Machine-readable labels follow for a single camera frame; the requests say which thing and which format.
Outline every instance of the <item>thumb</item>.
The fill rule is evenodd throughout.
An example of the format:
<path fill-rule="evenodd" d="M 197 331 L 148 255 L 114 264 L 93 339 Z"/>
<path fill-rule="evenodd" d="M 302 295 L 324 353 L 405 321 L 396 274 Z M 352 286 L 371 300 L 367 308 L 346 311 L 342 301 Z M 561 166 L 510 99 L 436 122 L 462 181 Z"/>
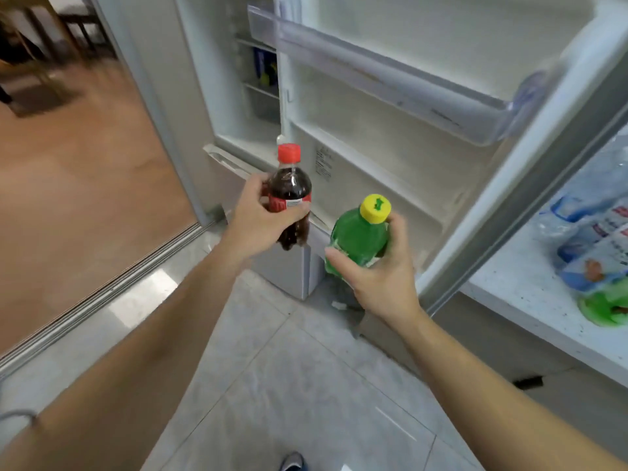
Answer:
<path fill-rule="evenodd" d="M 356 283 L 364 275 L 365 269 L 351 261 L 347 256 L 342 254 L 336 248 L 325 248 L 325 256 L 332 266 L 342 275 L 347 282 L 355 287 Z"/>
<path fill-rule="evenodd" d="M 281 224 L 281 227 L 286 229 L 292 223 L 299 221 L 308 213 L 310 213 L 310 202 L 302 201 L 296 206 L 290 206 L 282 212 L 275 213 L 274 216 L 277 218 L 278 223 Z"/>

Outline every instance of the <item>bottle cap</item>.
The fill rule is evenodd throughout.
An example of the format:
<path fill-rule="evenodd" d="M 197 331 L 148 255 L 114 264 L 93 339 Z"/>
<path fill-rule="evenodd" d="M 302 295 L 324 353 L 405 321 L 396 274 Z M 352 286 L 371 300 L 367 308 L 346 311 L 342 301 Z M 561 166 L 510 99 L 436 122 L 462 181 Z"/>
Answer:
<path fill-rule="evenodd" d="M 385 197 L 375 193 L 364 199 L 360 205 L 360 214 L 371 225 L 377 225 L 386 221 L 392 209 L 391 203 Z"/>
<path fill-rule="evenodd" d="M 299 163 L 301 146 L 298 144 L 281 144 L 277 147 L 279 163 Z"/>

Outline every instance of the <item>yellow bottle cap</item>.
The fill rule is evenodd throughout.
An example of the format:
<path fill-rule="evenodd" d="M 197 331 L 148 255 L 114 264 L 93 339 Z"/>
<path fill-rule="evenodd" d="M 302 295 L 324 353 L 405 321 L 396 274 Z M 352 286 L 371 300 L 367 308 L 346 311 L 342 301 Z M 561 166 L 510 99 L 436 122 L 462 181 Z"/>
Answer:
<path fill-rule="evenodd" d="M 391 203 L 385 197 L 374 193 L 364 199 L 360 205 L 360 214 L 370 224 L 377 225 L 386 221 L 392 209 Z"/>

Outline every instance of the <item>hand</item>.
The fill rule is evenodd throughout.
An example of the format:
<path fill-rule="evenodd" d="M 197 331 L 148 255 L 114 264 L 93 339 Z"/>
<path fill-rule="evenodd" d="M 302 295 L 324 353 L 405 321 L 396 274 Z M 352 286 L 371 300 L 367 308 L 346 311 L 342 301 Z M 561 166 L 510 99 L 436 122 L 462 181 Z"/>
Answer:
<path fill-rule="evenodd" d="M 260 202 L 267 179 L 267 174 L 254 174 L 247 180 L 222 237 L 221 243 L 228 245 L 239 261 L 269 249 L 283 230 L 310 212 L 307 201 L 279 213 L 267 211 Z"/>
<path fill-rule="evenodd" d="M 403 335 L 406 328 L 426 316 L 414 288 L 414 268 L 406 220 L 397 213 L 388 216 L 390 240 L 386 254 L 372 268 L 362 268 L 336 248 L 326 248 L 329 262 L 353 287 L 367 311 L 382 318 Z"/>

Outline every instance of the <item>red bottle cap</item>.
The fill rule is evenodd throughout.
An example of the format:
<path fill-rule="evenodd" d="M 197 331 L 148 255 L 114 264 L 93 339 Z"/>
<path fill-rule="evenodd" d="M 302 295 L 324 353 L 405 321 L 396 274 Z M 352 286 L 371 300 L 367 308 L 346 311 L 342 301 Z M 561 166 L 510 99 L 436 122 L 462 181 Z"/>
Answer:
<path fill-rule="evenodd" d="M 281 144 L 277 151 L 279 163 L 299 163 L 301 161 L 301 146 L 299 144 Z"/>

